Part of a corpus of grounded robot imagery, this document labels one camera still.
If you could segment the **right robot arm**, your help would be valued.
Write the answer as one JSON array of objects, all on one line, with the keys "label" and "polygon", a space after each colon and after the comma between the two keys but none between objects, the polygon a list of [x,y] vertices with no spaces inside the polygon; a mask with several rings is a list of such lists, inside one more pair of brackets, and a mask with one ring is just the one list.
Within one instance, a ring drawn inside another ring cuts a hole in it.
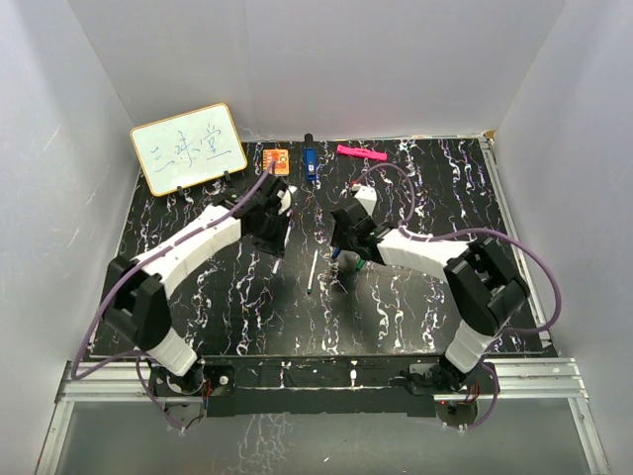
[{"label": "right robot arm", "polygon": [[416,235],[404,226],[377,224],[356,199],[331,215],[333,247],[448,285],[461,322],[438,361],[422,374],[406,372],[405,378],[413,390],[466,391],[489,347],[530,296],[515,264],[491,237],[461,241]]}]

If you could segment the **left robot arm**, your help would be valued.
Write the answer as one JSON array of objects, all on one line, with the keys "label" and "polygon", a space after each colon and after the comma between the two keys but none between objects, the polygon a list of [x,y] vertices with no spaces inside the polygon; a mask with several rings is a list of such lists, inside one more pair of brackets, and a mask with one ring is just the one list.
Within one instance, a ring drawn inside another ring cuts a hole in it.
[{"label": "left robot arm", "polygon": [[169,299],[177,287],[217,252],[250,237],[255,248],[277,258],[285,239],[297,188],[265,173],[244,194],[227,189],[198,218],[154,249],[108,266],[100,321],[170,374],[180,393],[204,383],[197,352],[172,323]]}]

